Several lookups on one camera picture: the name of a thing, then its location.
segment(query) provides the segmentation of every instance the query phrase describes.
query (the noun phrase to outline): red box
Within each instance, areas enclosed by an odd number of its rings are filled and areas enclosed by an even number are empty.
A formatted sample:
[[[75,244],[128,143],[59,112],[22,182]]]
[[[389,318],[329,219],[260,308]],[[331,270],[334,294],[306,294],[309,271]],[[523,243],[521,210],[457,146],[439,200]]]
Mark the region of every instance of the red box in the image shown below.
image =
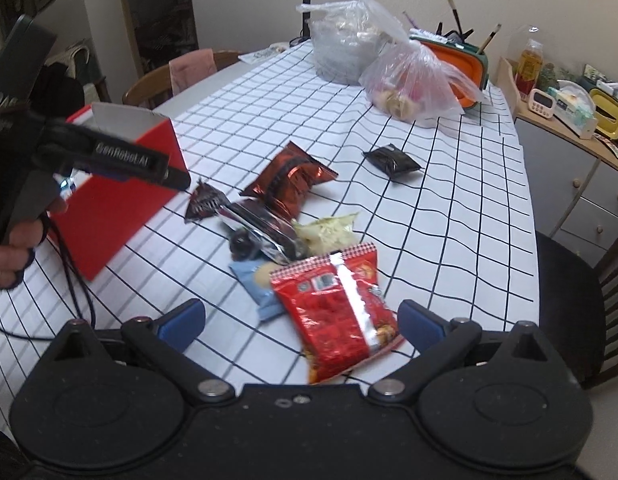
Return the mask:
[[[173,126],[165,116],[145,108],[93,103],[67,120],[167,153],[170,166],[186,171]],[[76,177],[77,189],[67,200],[69,208],[54,215],[54,220],[78,270],[93,280],[177,191],[136,178],[118,182],[83,175]]]

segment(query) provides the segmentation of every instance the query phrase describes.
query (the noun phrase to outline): wooden shelf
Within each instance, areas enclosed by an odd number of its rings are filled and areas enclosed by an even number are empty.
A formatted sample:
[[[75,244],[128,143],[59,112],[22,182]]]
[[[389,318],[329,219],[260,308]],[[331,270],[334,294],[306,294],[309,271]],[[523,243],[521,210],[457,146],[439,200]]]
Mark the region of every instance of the wooden shelf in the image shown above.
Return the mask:
[[[594,157],[599,158],[602,162],[608,164],[609,166],[613,166],[616,170],[618,170],[618,159],[611,152],[611,150],[609,150],[595,137],[589,140],[580,139],[575,133],[573,133],[572,130],[567,128],[557,118],[553,117],[551,119],[545,119],[544,117],[534,114],[531,110],[529,110],[527,104],[520,99],[518,89],[516,88],[513,80],[511,65],[506,59],[500,59],[497,85],[502,89],[502,93],[505,95],[505,99],[509,107],[514,107],[514,109],[511,110],[514,118],[522,119],[528,123],[535,124],[543,130],[568,140],[579,148],[589,152]]]

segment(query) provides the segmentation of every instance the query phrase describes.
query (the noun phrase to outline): cabinet drawer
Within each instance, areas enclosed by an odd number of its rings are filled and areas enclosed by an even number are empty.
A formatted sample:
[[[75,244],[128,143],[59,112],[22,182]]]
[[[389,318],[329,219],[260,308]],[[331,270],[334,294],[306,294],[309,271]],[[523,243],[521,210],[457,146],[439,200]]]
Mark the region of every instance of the cabinet drawer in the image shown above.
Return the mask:
[[[606,251],[597,245],[591,244],[582,238],[558,229],[553,239],[561,246],[567,248],[574,254],[586,261],[591,267],[595,267],[602,259]]]
[[[582,189],[596,158],[521,119],[516,121],[516,130],[524,148],[535,228],[548,236]]]
[[[618,237],[618,217],[586,198],[580,198],[562,223],[562,229],[608,249]]]
[[[618,216],[618,171],[601,162],[582,196]]]

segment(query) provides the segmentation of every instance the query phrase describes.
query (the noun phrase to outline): black chair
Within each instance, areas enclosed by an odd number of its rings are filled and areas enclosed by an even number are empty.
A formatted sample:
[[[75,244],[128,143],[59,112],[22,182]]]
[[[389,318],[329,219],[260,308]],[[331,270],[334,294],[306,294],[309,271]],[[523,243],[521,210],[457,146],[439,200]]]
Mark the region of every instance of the black chair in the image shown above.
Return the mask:
[[[580,257],[535,233],[540,328],[576,379],[591,387],[604,362],[606,324],[598,276]]]
[[[598,375],[586,381],[586,387],[598,386],[618,376],[618,262],[610,269],[601,280],[606,317],[604,364]]]

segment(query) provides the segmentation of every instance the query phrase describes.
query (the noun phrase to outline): silver snack wrapper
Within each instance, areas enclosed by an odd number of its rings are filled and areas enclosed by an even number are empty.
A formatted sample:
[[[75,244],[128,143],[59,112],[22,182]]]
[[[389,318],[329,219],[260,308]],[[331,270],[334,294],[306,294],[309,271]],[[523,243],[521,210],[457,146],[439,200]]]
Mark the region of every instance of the silver snack wrapper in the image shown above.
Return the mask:
[[[346,266],[344,256],[342,253],[332,253],[329,255],[331,265],[336,268],[338,278],[342,284],[342,288],[345,291],[346,298],[349,305],[356,316],[356,321],[362,332],[362,337],[366,345],[369,347],[370,354],[375,354],[382,348],[380,340],[378,339],[378,331],[375,329],[374,322],[371,320],[371,316],[366,311],[366,305],[364,300],[358,293],[358,284],[353,276],[351,270]]]
[[[258,200],[232,202],[218,209],[218,214],[231,229],[245,228],[252,241],[276,264],[288,265],[309,256],[307,245],[293,226]]]

